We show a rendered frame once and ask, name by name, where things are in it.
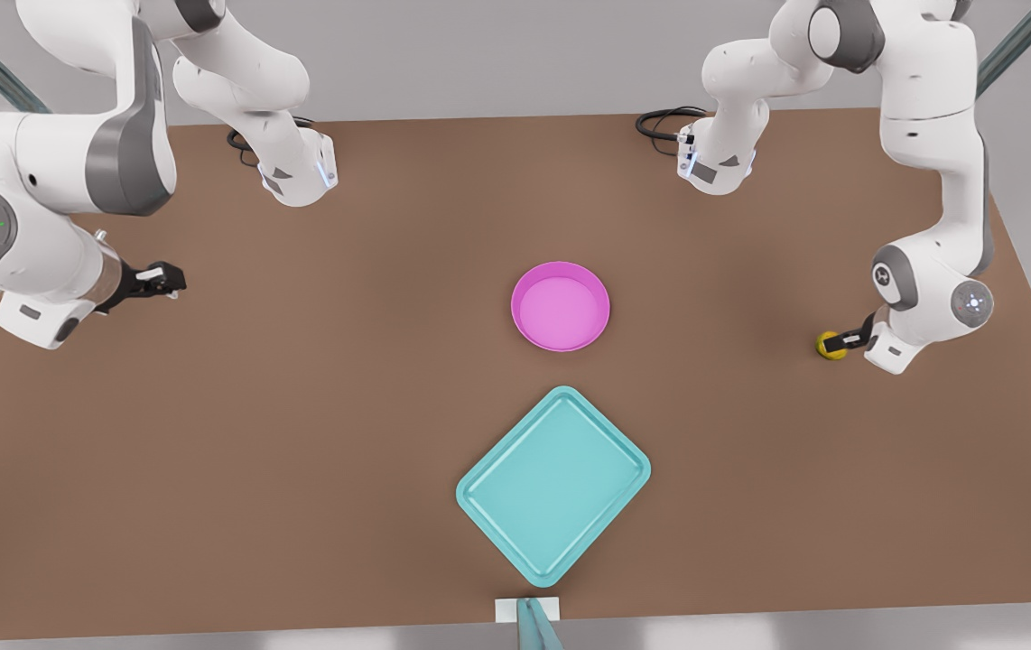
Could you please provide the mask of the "round pink plate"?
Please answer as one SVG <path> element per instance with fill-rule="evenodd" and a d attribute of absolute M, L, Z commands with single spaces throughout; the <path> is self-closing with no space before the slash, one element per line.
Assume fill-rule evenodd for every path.
<path fill-rule="evenodd" d="M 576 351 L 597 342 L 610 320 L 606 285 L 586 267 L 548 262 L 524 272 L 511 293 L 516 329 L 548 351 Z"/>

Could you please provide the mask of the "teal rectangular tray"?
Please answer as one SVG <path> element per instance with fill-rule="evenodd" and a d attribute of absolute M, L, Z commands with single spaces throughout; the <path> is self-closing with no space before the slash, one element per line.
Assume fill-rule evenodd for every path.
<path fill-rule="evenodd" d="M 455 499 L 532 587 L 560 581 L 651 477 L 651 461 L 576 388 L 521 417 Z"/>

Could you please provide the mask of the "white post foot plate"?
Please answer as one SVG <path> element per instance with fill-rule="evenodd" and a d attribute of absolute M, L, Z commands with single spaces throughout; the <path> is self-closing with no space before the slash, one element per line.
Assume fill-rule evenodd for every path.
<path fill-rule="evenodd" d="M 529 599 L 537 602 L 543 610 L 548 621 L 558 622 L 561 620 L 560 598 L 558 597 L 520 597 L 513 599 L 495 600 L 495 621 L 498 624 L 516 624 L 518 621 L 518 604 L 521 600 Z"/>

